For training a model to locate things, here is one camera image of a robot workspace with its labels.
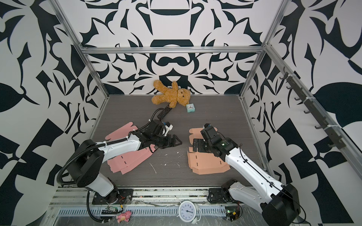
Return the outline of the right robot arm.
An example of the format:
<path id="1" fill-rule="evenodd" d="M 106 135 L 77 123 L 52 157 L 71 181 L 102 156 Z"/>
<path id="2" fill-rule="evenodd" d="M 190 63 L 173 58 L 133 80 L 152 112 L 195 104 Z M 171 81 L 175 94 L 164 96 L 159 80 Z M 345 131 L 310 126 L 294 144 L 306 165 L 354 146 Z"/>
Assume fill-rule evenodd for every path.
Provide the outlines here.
<path id="1" fill-rule="evenodd" d="M 241 202 L 262 214 L 270 226 L 289 226 L 301 213 L 297 189 L 283 185 L 255 164 L 229 137 L 224 137 L 209 123 L 201 130 L 194 149 L 212 153 L 218 160 L 233 167 L 253 188 L 230 179 L 221 186 L 219 193 L 209 193 L 208 201 Z"/>

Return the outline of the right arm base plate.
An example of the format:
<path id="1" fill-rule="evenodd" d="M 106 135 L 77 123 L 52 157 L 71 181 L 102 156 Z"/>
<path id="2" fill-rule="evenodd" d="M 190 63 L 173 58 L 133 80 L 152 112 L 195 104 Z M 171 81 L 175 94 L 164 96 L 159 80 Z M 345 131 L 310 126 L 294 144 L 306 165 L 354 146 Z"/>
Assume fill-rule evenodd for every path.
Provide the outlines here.
<path id="1" fill-rule="evenodd" d="M 231 197 L 228 190 L 223 188 L 209 188 L 207 201 L 211 204 L 216 203 L 240 203 Z"/>

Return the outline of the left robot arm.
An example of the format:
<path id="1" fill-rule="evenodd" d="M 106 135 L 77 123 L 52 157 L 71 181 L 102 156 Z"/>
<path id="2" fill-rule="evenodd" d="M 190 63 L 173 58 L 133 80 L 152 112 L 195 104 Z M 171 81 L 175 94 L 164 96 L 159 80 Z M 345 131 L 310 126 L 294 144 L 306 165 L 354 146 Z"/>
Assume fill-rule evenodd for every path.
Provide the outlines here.
<path id="1" fill-rule="evenodd" d="M 116 185 L 101 174 L 102 163 L 151 145 L 158 149 L 181 145 L 182 141 L 176 135 L 169 134 L 171 129 L 169 122 L 152 120 L 121 139 L 97 143 L 86 140 L 59 171 L 57 182 L 62 186 L 75 184 L 86 188 L 106 199 L 107 203 L 114 203 L 120 194 Z"/>

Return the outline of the salmon cardboard box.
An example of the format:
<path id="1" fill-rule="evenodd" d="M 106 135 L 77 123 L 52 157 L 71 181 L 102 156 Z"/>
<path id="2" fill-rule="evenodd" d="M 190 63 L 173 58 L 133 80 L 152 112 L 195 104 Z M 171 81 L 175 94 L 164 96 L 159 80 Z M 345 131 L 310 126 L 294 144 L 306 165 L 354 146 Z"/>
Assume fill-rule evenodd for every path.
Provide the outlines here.
<path id="1" fill-rule="evenodd" d="M 201 130 L 202 128 L 191 128 L 189 130 L 189 141 L 191 144 L 187 152 L 189 168 L 193 173 L 199 175 L 224 173 L 230 170 L 230 166 L 227 163 L 215 157 L 212 153 L 193 151 L 194 139 L 201 139 L 203 141 Z"/>

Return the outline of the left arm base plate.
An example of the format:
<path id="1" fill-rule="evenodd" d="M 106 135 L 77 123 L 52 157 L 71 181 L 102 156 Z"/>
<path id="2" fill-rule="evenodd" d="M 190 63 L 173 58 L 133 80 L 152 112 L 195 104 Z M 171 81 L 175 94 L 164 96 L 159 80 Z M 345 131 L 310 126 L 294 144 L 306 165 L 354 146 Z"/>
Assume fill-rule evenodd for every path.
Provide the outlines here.
<path id="1" fill-rule="evenodd" d="M 111 204 L 129 204 L 133 199 L 133 189 L 118 189 L 112 191 L 106 197 L 102 197 L 98 193 L 95 193 L 92 200 L 93 205 L 111 205 Z"/>

